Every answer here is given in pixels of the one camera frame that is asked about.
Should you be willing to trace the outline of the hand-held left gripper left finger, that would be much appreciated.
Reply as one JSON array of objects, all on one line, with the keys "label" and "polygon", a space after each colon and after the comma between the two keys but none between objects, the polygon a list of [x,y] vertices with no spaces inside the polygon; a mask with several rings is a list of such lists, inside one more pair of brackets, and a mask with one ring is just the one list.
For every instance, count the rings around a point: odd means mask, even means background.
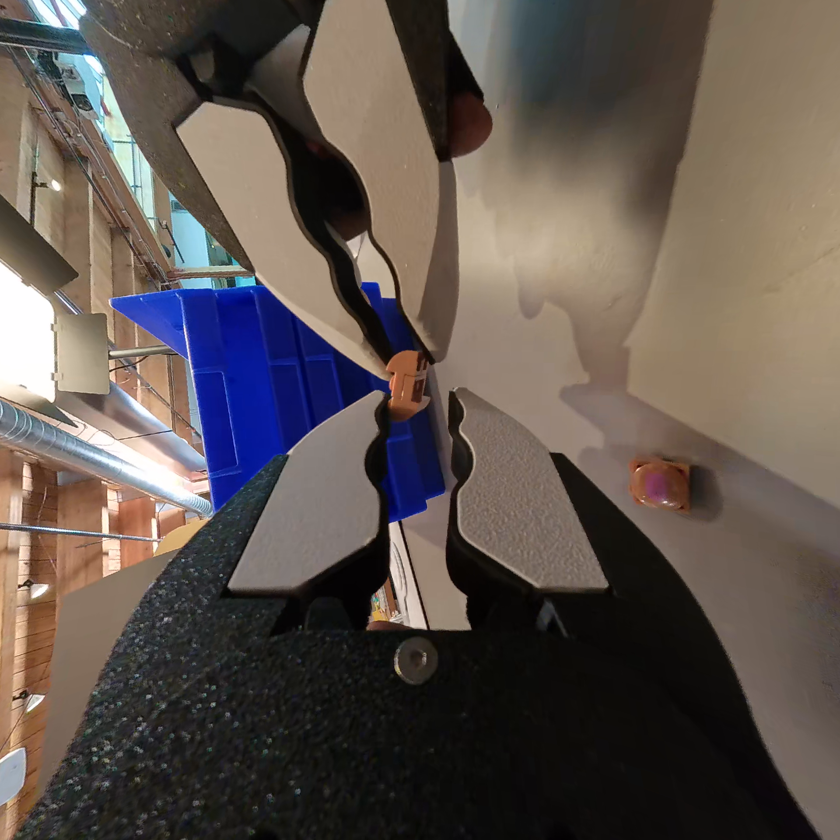
[{"label": "hand-held left gripper left finger", "polygon": [[370,597],[389,569],[387,399],[372,391],[293,446],[228,582],[232,595]]}]

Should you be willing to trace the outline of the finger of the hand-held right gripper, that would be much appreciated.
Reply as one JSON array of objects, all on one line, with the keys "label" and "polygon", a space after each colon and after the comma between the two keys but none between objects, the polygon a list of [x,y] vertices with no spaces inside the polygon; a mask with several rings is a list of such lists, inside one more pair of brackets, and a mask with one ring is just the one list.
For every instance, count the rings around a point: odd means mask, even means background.
[{"label": "finger of the hand-held right gripper", "polygon": [[387,381],[392,344],[319,201],[323,160],[309,144],[327,142],[303,97],[205,100],[175,133],[260,282],[334,349]]},{"label": "finger of the hand-held right gripper", "polygon": [[435,363],[448,353],[459,302],[454,166],[438,158],[392,10],[424,2],[329,1],[310,36],[303,95],[322,138],[360,183],[374,247],[392,272],[408,325]]}]

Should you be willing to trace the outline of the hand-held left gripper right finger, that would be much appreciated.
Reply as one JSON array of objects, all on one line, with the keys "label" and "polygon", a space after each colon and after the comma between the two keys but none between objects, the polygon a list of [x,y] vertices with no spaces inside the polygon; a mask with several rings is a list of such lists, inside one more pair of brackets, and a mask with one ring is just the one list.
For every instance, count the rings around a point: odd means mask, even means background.
[{"label": "hand-held left gripper right finger", "polygon": [[608,582],[551,454],[465,387],[448,395],[447,569],[468,597],[601,594]]}]

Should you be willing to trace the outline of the small orange brick assembly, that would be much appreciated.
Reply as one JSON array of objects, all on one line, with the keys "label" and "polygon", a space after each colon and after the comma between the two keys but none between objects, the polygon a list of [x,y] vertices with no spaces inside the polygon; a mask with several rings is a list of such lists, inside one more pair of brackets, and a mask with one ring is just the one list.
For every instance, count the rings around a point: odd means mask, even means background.
[{"label": "small orange brick assembly", "polygon": [[426,354],[418,350],[396,353],[387,363],[386,371],[391,375],[388,413],[393,422],[409,421],[430,403],[425,393],[428,369]]}]

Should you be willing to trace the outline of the grey desk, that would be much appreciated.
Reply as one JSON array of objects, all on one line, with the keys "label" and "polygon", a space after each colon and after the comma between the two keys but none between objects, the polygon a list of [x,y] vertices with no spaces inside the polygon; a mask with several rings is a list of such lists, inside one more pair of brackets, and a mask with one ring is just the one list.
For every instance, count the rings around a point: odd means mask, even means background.
[{"label": "grey desk", "polygon": [[[630,395],[712,2],[448,2],[493,129],[455,162],[459,302],[434,409],[465,386],[569,456],[706,611],[784,781],[838,838],[838,508]],[[688,513],[628,464],[691,466]]]}]

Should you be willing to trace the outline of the person's right hand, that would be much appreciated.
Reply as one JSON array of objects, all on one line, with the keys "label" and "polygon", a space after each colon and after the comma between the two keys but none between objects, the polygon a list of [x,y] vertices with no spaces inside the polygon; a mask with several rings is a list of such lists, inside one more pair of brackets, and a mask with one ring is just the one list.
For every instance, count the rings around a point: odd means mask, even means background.
[{"label": "person's right hand", "polygon": [[472,91],[461,91],[448,104],[447,159],[458,159],[476,152],[490,137],[493,121],[482,98]]}]

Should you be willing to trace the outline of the small brown brick piece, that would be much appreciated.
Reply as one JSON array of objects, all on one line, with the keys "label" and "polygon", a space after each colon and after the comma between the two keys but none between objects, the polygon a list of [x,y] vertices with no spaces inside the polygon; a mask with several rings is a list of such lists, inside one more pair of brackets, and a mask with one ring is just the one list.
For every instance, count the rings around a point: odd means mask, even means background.
[{"label": "small brown brick piece", "polygon": [[646,456],[628,464],[628,491],[636,504],[646,508],[688,513],[691,507],[691,466]]}]

